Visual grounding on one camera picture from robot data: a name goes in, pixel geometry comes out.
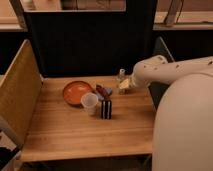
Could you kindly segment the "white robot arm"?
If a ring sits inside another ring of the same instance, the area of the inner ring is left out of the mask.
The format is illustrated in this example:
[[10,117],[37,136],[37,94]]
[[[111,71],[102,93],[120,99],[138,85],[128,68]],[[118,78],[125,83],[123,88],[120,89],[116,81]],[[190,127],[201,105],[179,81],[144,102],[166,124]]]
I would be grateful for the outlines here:
[[213,56],[137,62],[132,87],[164,83],[153,128],[152,171],[213,171]]

